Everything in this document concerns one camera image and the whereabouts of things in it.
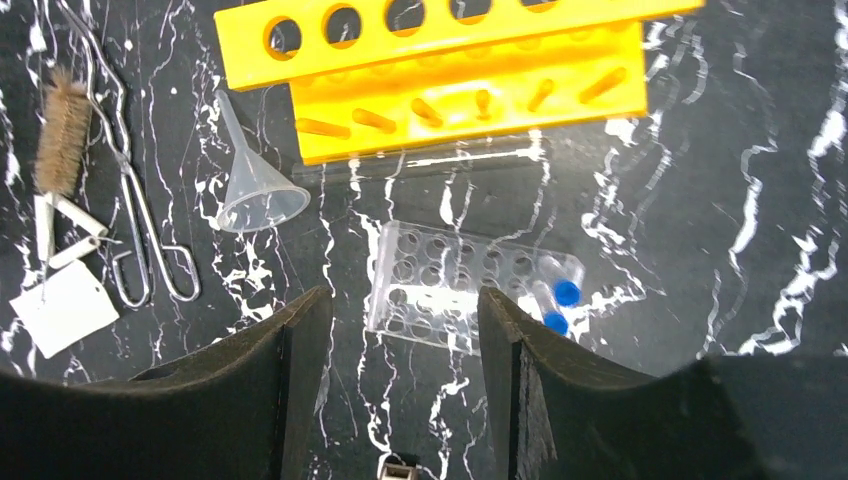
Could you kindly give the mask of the glass test tube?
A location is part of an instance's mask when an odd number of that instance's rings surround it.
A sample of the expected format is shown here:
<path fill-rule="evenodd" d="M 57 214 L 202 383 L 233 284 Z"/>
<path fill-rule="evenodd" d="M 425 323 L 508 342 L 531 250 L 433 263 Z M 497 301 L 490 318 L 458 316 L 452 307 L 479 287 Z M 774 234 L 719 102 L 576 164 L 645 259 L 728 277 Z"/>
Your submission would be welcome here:
<path fill-rule="evenodd" d="M 312 188 L 330 184 L 515 169 L 546 161 L 552 154 L 551 143 L 543 137 L 487 137 L 377 153 L 320 165 L 296 164 L 292 168 L 292 179 L 299 186 Z"/>

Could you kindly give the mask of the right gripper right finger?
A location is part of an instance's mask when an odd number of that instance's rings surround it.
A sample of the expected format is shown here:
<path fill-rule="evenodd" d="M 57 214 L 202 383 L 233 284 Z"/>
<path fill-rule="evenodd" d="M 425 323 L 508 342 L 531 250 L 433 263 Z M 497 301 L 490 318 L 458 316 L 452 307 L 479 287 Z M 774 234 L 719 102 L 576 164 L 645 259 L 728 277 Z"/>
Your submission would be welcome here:
<path fill-rule="evenodd" d="M 711 356 L 653 377 L 485 287 L 477 306 L 497 479 L 843 479 L 847 361 Z"/>

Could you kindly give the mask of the blue capped vial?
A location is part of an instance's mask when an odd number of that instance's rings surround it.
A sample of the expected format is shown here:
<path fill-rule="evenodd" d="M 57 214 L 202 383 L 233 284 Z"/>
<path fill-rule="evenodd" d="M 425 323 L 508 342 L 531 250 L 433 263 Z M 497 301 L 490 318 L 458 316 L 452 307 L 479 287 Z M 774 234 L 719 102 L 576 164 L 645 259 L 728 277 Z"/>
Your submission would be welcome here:
<path fill-rule="evenodd" d="M 582 284 L 586 275 L 583 263 L 576 256 L 567 254 L 562 258 L 542 256 L 539 264 L 558 304 L 563 307 L 578 305 L 582 299 Z"/>
<path fill-rule="evenodd" d="M 559 335 L 565 336 L 569 330 L 569 323 L 563 315 L 550 286 L 543 281 L 536 280 L 531 284 L 530 291 L 539 308 L 542 323 Z"/>

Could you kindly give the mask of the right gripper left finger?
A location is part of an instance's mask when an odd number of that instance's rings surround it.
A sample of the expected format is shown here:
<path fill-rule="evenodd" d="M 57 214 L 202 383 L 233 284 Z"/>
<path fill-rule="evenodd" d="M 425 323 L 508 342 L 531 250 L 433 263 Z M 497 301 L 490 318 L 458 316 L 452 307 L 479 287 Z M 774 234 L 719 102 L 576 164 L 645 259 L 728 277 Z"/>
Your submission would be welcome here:
<path fill-rule="evenodd" d="M 5 479 L 298 479 L 333 300 L 315 287 L 268 319 L 128 380 L 1 376 Z"/>

